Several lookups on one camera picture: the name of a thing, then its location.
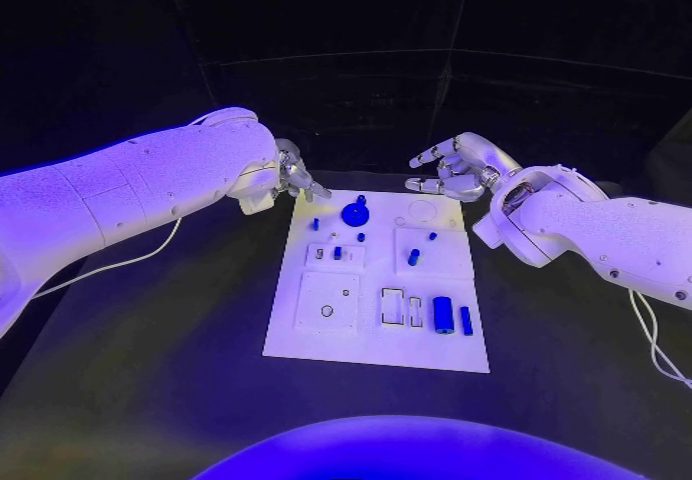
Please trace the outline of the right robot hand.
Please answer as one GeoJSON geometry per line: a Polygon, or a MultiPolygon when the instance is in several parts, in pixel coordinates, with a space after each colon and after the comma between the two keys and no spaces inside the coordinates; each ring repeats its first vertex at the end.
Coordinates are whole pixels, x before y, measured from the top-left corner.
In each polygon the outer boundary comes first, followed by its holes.
{"type": "Polygon", "coordinates": [[[405,188],[413,192],[444,195],[470,203],[485,191],[494,193],[521,170],[508,154],[484,137],[464,132],[420,152],[409,167],[436,164],[435,178],[409,178],[405,188]]]}

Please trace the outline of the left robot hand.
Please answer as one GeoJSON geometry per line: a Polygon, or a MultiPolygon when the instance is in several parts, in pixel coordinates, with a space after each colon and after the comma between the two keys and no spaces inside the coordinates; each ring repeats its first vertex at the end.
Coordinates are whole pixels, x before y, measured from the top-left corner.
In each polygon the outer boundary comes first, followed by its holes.
{"type": "Polygon", "coordinates": [[[279,187],[281,191],[297,198],[304,194],[305,201],[311,202],[314,197],[331,198],[331,191],[325,189],[312,179],[301,158],[299,148],[292,141],[284,138],[275,140],[278,153],[279,187]]]}

